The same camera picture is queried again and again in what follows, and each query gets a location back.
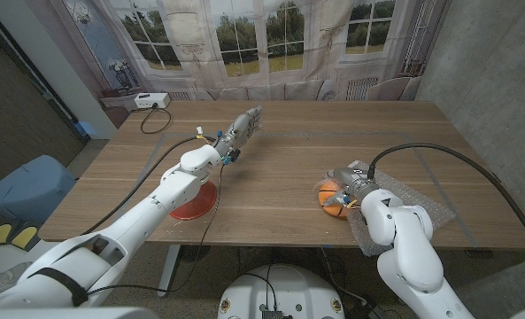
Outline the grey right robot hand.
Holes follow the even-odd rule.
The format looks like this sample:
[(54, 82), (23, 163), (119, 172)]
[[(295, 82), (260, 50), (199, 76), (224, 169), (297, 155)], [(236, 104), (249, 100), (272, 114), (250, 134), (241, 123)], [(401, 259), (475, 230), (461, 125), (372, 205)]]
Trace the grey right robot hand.
[(368, 172), (358, 168), (339, 167), (327, 172), (327, 177), (335, 182), (340, 190), (325, 200), (324, 206), (334, 204), (350, 207), (361, 202), (365, 196), (379, 189), (379, 186), (368, 178)]

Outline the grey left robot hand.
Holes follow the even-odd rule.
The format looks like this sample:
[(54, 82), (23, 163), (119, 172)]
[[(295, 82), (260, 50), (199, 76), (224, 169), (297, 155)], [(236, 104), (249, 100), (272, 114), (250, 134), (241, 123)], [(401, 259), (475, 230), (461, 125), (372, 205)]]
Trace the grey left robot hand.
[(214, 149), (221, 157), (244, 146), (253, 133), (261, 128), (263, 107), (258, 105), (240, 114), (228, 130), (217, 138)]

